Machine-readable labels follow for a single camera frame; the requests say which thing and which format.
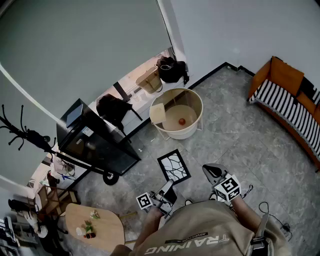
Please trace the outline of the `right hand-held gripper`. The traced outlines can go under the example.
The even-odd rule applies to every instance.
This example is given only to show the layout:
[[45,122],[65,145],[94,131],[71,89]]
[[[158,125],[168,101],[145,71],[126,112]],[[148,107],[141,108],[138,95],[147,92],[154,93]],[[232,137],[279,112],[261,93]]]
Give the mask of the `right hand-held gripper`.
[[234,174],[227,174],[227,169],[222,164],[207,163],[202,166],[202,170],[208,181],[214,185],[213,190],[218,202],[230,202],[241,194],[239,180]]

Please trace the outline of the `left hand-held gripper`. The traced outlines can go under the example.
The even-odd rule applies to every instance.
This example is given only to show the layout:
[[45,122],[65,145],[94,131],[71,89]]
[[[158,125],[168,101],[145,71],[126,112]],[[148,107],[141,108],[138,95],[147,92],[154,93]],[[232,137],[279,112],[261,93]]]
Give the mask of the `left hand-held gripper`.
[[175,192],[172,188],[173,183],[174,181],[170,179],[156,194],[154,192],[145,192],[137,196],[136,201],[140,209],[148,213],[151,207],[155,207],[167,218],[172,211],[173,204],[166,198],[175,197]]

